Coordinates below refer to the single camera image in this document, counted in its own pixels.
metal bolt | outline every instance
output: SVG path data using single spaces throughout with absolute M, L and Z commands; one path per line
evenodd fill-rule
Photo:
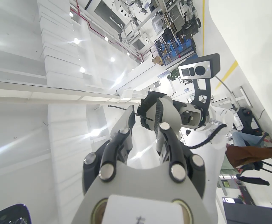
M 174 164 L 171 167 L 171 173 L 177 181 L 182 181 L 186 177 L 186 171 L 180 164 Z
M 96 154 L 95 153 L 89 153 L 86 157 L 85 157 L 85 159 L 84 159 L 84 163 L 86 164 L 86 165 L 90 165 L 90 164 L 92 164 L 94 161 L 95 161 L 95 159 L 96 159 Z
M 193 160 L 194 164 L 199 167 L 204 165 L 204 160 L 199 155 L 193 155 L 192 160 Z
M 101 180 L 108 180 L 111 178 L 114 172 L 114 167 L 110 163 L 103 165 L 99 171 L 99 177 Z
M 170 128 L 170 125 L 167 122 L 163 122 L 163 123 L 161 123 L 160 127 L 162 130 L 166 131 Z
M 120 133 L 122 133 L 122 134 L 126 134 L 126 133 L 128 133 L 128 131 L 129 131 L 128 128 L 122 128 L 122 129 L 120 129 Z

blue cart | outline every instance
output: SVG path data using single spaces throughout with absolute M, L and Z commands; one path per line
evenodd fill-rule
M 193 38 L 188 40 L 183 38 L 182 41 L 177 38 L 177 40 L 168 40 L 167 43 L 165 43 L 163 38 L 160 37 L 155 41 L 155 43 L 159 56 L 161 57 L 164 65 L 168 65 L 169 63 L 178 58 L 181 58 L 183 55 L 188 54 L 189 52 L 196 53 L 196 46 Z

jeans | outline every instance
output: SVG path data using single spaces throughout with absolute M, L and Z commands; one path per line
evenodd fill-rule
M 255 146 L 258 141 L 261 139 L 261 136 L 255 136 L 250 134 L 245 134 L 242 132 L 234 132 L 232 133 L 233 144 L 235 146 L 246 146 L 245 141 L 247 141 L 251 146 Z

camera lens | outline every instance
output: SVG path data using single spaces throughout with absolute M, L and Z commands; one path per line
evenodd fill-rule
M 206 72 L 206 69 L 203 66 L 197 66 L 195 71 L 197 75 L 204 75 Z

yellow floor line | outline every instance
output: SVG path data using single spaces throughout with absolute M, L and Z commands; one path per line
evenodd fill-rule
M 238 62 L 235 60 L 235 62 L 231 65 L 231 67 L 229 68 L 229 70 L 227 71 L 227 73 L 221 79 L 222 82 L 224 82 L 227 79 L 227 77 L 229 77 L 229 75 L 233 72 L 233 70 L 237 67 L 237 65 L 238 65 Z M 221 84 L 222 83 L 219 82 L 218 85 L 217 85 L 217 87 L 215 89 L 218 89 Z
M 204 37 L 205 37 L 205 0 L 202 0 L 202 32 L 203 32 L 203 56 L 204 56 Z

